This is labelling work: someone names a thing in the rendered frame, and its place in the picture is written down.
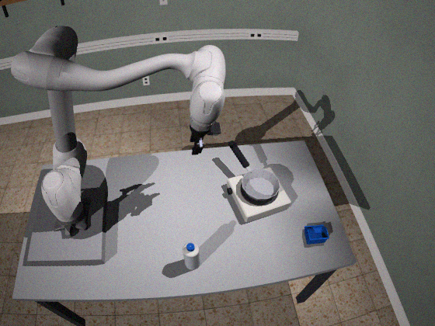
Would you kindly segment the small blue plastic bin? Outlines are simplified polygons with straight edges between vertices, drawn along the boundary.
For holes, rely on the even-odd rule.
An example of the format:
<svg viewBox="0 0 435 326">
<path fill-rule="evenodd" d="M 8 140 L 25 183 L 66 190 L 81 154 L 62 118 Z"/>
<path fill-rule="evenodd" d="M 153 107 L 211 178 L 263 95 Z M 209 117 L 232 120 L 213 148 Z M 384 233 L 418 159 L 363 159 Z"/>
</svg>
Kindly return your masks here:
<svg viewBox="0 0 435 326">
<path fill-rule="evenodd" d="M 308 232 L 309 232 L 309 236 L 308 236 Z M 329 239 L 327 228 L 324 227 L 323 224 L 315 225 L 315 226 L 305 226 L 304 235 L 306 238 L 307 245 L 325 243 L 326 241 L 325 239 Z M 312 239 L 312 238 L 321 238 L 321 239 Z"/>
</svg>

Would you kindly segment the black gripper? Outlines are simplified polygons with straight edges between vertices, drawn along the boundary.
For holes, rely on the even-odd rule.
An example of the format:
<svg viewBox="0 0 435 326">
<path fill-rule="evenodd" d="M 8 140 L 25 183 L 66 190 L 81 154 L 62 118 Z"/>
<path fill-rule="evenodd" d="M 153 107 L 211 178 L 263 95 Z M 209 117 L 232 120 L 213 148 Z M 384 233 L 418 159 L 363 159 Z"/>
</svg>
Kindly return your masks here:
<svg viewBox="0 0 435 326">
<path fill-rule="evenodd" d="M 192 147 L 192 155 L 195 154 L 199 154 L 202 152 L 203 148 L 204 148 L 204 143 L 202 143 L 202 140 L 204 139 L 204 136 L 206 134 L 208 134 L 208 131 L 203 131 L 203 132 L 199 132 L 194 130 L 191 126 L 190 126 L 190 130 L 191 130 L 191 138 L 190 138 L 190 142 L 194 142 L 194 147 Z M 194 138 L 193 138 L 194 137 Z M 196 148 L 196 149 L 195 149 Z"/>
</svg>

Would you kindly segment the grey frying pan with black handle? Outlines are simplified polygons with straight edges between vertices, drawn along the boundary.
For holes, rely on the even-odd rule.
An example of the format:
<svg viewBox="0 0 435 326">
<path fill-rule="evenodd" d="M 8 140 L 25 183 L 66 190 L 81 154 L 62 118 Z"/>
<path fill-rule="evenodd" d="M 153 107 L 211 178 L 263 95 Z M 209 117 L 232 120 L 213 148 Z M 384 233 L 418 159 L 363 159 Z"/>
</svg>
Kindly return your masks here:
<svg viewBox="0 0 435 326">
<path fill-rule="evenodd" d="M 259 201 L 275 196 L 280 189 L 279 179 L 266 169 L 251 170 L 248 161 L 236 143 L 232 140 L 228 142 L 228 145 L 240 161 L 242 167 L 248 170 L 242 178 L 242 188 L 248 196 Z"/>
</svg>

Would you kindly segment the white bottle with blue cap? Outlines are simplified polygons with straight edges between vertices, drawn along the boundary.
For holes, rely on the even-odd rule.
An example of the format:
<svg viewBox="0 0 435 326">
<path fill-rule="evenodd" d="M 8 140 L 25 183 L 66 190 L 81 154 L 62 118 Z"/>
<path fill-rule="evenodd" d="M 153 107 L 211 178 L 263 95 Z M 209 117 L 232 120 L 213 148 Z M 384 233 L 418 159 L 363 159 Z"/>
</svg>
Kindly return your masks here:
<svg viewBox="0 0 435 326">
<path fill-rule="evenodd" d="M 194 245 L 194 246 L 193 246 Z M 200 266 L 200 249 L 197 244 L 187 243 L 183 246 L 185 266 L 194 270 Z"/>
</svg>

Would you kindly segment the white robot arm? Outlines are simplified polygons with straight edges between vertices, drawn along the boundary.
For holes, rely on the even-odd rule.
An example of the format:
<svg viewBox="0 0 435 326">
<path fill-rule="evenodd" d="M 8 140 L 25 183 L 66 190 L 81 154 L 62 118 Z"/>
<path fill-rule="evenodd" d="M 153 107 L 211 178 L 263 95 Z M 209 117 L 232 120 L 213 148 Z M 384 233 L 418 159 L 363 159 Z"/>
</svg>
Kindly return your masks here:
<svg viewBox="0 0 435 326">
<path fill-rule="evenodd" d="M 72 91 L 106 91 L 159 71 L 175 69 L 193 82 L 190 126 L 194 130 L 210 130 L 207 135 L 212 136 L 221 134 L 220 123 L 215 120 L 224 106 L 225 60 L 216 46 L 206 45 L 191 54 L 158 55 L 108 71 L 75 63 L 77 46 L 78 37 L 71 27 L 55 26 L 29 51 L 17 54 L 11 65 L 15 79 L 47 90 L 56 142 L 53 146 L 54 167 L 44 176 L 41 191 L 57 218 L 54 229 L 65 230 L 68 238 L 73 230 L 88 229 L 91 203 L 89 197 L 81 199 L 87 150 L 76 137 Z"/>
</svg>

